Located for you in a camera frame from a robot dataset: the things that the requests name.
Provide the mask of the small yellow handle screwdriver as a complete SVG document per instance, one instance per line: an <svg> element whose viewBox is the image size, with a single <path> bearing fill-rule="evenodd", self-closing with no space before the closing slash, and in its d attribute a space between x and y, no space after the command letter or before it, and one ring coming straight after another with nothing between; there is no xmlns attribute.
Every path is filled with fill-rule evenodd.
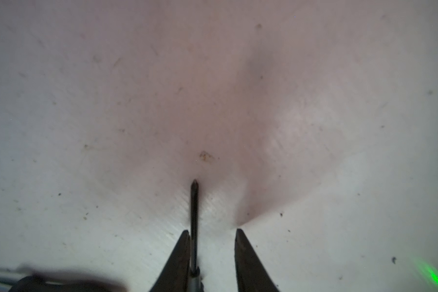
<svg viewBox="0 0 438 292"><path fill-rule="evenodd" d="M198 266L198 203L199 203L199 183L193 180L191 184L191 257L189 264L188 287L189 292L203 292L204 287L201 282L201 271Z"/></svg>

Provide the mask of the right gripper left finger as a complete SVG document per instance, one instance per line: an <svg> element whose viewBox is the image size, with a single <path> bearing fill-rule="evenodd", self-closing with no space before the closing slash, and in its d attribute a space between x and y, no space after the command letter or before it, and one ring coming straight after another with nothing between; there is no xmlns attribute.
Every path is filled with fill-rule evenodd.
<svg viewBox="0 0 438 292"><path fill-rule="evenodd" d="M191 238L184 230L167 259L151 292L186 292L189 281Z"/></svg>

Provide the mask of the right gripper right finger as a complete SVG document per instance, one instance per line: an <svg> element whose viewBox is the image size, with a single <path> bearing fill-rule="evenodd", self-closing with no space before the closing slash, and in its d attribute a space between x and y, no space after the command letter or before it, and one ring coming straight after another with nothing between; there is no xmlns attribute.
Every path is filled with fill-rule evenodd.
<svg viewBox="0 0 438 292"><path fill-rule="evenodd" d="M237 229L234 259L238 292L279 292L242 229Z"/></svg>

